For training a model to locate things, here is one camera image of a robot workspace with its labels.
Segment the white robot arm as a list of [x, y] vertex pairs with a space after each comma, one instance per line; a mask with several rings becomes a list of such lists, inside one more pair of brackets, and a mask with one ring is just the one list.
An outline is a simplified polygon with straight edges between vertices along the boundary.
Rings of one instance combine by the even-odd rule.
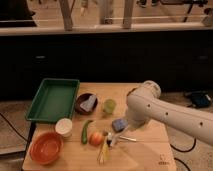
[[162, 101], [160, 95], [160, 86], [151, 80], [132, 89], [126, 96], [129, 123], [154, 119], [213, 146], [213, 113]]

